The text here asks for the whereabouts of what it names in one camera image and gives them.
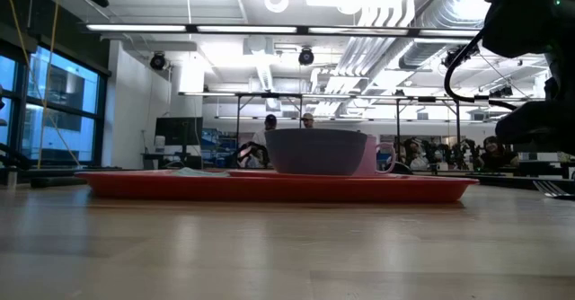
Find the mug handle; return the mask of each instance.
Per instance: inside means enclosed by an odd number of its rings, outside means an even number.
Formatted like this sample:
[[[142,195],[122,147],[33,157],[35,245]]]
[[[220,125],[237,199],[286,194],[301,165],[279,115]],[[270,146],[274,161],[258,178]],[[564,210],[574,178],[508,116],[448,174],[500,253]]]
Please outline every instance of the mug handle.
[[[378,171],[378,170],[376,170],[376,173],[377,173],[377,174],[389,174],[389,173],[391,173],[391,172],[394,170],[394,167],[395,167],[395,157],[396,157],[396,155],[395,155],[394,143],[381,143],[381,144],[378,144],[378,145],[376,145],[376,152],[377,152],[377,149],[380,149],[380,148],[382,148],[382,147],[391,148],[391,150],[392,150],[392,164],[391,164],[391,166],[389,167],[389,169],[387,169],[387,171]]]

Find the wooden table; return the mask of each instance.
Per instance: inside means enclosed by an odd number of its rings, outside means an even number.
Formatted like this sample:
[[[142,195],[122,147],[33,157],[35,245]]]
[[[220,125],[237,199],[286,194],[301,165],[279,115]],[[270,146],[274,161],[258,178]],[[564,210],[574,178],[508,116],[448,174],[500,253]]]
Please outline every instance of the wooden table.
[[[0,298],[568,299],[575,203],[472,187],[445,205],[91,200],[18,190]]]

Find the glass window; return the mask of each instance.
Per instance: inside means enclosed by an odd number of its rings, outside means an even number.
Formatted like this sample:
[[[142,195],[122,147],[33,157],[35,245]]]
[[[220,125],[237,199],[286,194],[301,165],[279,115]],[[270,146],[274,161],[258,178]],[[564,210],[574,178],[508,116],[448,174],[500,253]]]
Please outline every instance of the glass window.
[[[10,125],[10,115],[12,115],[12,101],[3,98],[2,102],[4,107],[0,110],[0,143],[8,144],[8,127]]]
[[[40,152],[40,135],[42,126],[42,107],[26,105],[26,119],[22,140],[22,153],[32,160],[37,160]],[[78,161],[92,160],[94,120],[72,115],[57,110],[47,109],[56,122],[60,135]],[[73,161],[60,139],[54,124],[46,117],[44,140],[42,142],[42,160]]]
[[[38,89],[29,76],[28,95],[43,98],[48,76],[50,51],[39,48],[31,57],[31,68]],[[71,62],[58,54],[52,55],[52,70],[48,89],[48,101],[78,110],[95,113],[98,96],[98,75],[85,67]]]
[[[0,56],[0,84],[4,90],[13,91],[16,62]]]

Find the pink mug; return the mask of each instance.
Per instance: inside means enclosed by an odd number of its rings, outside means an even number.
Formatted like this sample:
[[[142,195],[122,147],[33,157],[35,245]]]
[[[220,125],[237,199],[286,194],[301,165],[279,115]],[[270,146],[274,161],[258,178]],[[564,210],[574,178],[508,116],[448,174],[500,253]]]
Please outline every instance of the pink mug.
[[[382,147],[391,148],[392,150],[392,164],[387,171],[378,171],[376,169],[377,163],[377,150]],[[376,174],[391,173],[395,166],[395,148],[393,143],[377,143],[377,138],[371,135],[367,136],[366,148],[363,151],[363,157],[358,169],[353,173],[353,176],[373,176]]]

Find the red tray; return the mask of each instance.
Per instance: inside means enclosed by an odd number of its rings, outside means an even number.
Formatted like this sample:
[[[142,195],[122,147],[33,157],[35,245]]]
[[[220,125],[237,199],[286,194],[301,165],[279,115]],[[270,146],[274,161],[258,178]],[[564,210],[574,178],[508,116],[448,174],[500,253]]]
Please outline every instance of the red tray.
[[[172,171],[81,172],[96,197],[279,202],[453,202],[477,180],[385,175],[366,178],[231,171],[229,178]]]

